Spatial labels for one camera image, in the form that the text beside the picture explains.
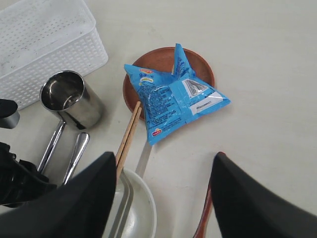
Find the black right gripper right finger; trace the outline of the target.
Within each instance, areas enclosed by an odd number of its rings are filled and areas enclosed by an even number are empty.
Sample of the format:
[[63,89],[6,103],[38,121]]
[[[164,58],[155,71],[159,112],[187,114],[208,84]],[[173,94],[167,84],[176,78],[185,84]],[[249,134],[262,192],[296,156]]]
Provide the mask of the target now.
[[315,238],[317,217],[276,195],[218,152],[211,197],[224,238]]

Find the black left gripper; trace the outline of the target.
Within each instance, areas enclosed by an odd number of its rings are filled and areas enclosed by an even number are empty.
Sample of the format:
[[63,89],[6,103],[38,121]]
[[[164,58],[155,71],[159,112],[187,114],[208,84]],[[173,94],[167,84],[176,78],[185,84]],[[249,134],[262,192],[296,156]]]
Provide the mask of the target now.
[[0,204],[15,208],[57,188],[28,161],[16,160],[10,146],[0,144]]

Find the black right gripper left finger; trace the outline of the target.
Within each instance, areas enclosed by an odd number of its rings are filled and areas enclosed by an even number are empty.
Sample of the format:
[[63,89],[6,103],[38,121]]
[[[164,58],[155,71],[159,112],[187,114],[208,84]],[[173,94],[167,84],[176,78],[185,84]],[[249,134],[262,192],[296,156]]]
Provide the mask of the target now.
[[104,152],[86,169],[37,200],[0,217],[2,238],[100,238],[116,189],[116,159]]

